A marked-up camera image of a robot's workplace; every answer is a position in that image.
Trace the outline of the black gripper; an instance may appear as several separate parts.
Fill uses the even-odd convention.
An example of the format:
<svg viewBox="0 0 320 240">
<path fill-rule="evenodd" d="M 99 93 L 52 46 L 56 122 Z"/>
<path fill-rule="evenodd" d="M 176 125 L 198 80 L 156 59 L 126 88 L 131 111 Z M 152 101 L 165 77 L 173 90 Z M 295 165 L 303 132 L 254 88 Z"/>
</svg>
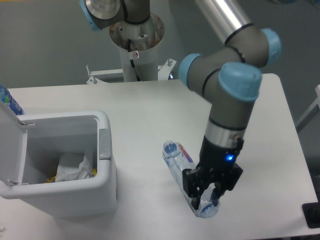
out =
<svg viewBox="0 0 320 240">
<path fill-rule="evenodd" d="M 243 145 L 242 137 L 238 137 L 235 147 L 231 148 L 215 145 L 206 137 L 203 138 L 196 168 L 182 171 L 183 190 L 191 198 L 195 210 L 199 209 L 201 196 L 211 183 L 214 183 L 211 193 L 213 202 L 217 202 L 226 191 L 234 189 L 243 173 L 236 163 Z"/>
</svg>

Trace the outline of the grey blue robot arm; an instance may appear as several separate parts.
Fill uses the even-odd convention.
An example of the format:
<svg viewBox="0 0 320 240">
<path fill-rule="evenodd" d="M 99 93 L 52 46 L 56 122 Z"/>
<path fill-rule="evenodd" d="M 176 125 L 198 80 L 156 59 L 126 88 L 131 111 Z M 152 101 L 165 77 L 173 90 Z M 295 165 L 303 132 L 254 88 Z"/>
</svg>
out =
<svg viewBox="0 0 320 240">
<path fill-rule="evenodd" d="M 109 28 L 113 42 L 125 51 L 122 65 L 127 82 L 158 78 L 156 66 L 141 62 L 142 52 L 163 38 L 164 26 L 151 13 L 148 0 L 82 0 L 80 7 L 93 30 Z M 179 79 L 211 104 L 196 167 L 173 174 L 193 210 L 203 201 L 212 206 L 231 191 L 242 169 L 236 159 L 262 81 L 261 68 L 277 60 L 282 44 L 276 32 L 257 29 L 235 0 L 199 0 L 197 5 L 224 44 L 209 56 L 186 56 Z"/>
</svg>

